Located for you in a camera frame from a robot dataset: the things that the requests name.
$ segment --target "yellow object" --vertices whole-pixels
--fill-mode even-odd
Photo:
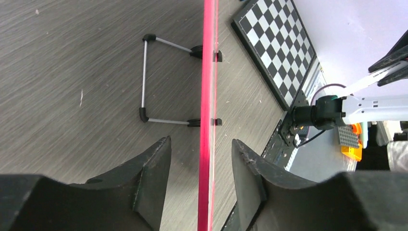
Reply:
[[[342,146],[342,153],[352,158],[353,160],[360,161],[362,152],[363,152],[363,145],[361,143],[358,144],[358,148]]]
[[[351,125],[353,127],[353,133],[356,135],[360,135],[363,132],[363,129],[361,128],[361,125],[358,124],[352,124]]]

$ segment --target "gray wood grain surface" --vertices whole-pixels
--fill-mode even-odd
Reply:
[[[202,43],[202,0],[0,0],[0,173],[84,183],[172,138],[162,230],[197,223],[199,129],[139,119],[146,33]],[[262,153],[282,115],[230,28],[240,8],[220,1],[214,230],[235,201],[231,140]],[[200,115],[201,62],[149,46],[146,107],[155,118]]]

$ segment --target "metal stand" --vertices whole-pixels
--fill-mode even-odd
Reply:
[[[158,38],[155,34],[146,34],[143,37],[143,42],[144,42],[144,51],[143,51],[143,84],[142,84],[142,92],[141,92],[141,107],[139,108],[139,115],[140,119],[146,123],[146,122],[155,122],[155,123],[165,123],[165,124],[180,124],[180,125],[187,125],[188,127],[200,127],[201,120],[200,119],[190,119],[187,121],[176,121],[176,120],[166,120],[166,119],[153,119],[149,118],[146,114],[146,107],[145,107],[145,98],[146,98],[146,63],[147,63],[147,45],[149,42],[153,41],[158,41],[164,44],[167,44],[169,46],[175,47],[177,49],[180,49],[182,51],[186,51],[190,54],[192,57],[196,57],[199,59],[203,58],[203,46],[195,46],[191,49],[182,47],[180,45],[177,45],[175,43],[169,42],[167,40],[164,40],[162,38]],[[214,53],[214,57],[217,57],[218,62],[222,62],[222,53],[221,51],[218,51],[217,53]],[[216,119],[215,125],[222,125],[221,119]]]

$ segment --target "transparent acrylic panel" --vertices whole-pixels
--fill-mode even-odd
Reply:
[[[213,223],[217,38],[218,0],[204,0],[198,231],[211,231]]]

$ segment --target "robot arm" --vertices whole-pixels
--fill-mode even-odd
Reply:
[[[294,108],[293,124],[296,127],[315,126],[320,130],[330,130],[361,122],[408,119],[408,95],[333,97],[321,97],[314,106]]]
[[[345,124],[407,120],[408,95],[362,98],[347,96],[343,100],[342,111],[345,112]]]
[[[381,87],[408,78],[408,31],[385,57],[369,67],[369,72],[335,96],[319,98],[315,106],[294,108],[293,125],[329,130],[360,122],[407,120],[408,95],[358,98],[350,94],[374,83]]]

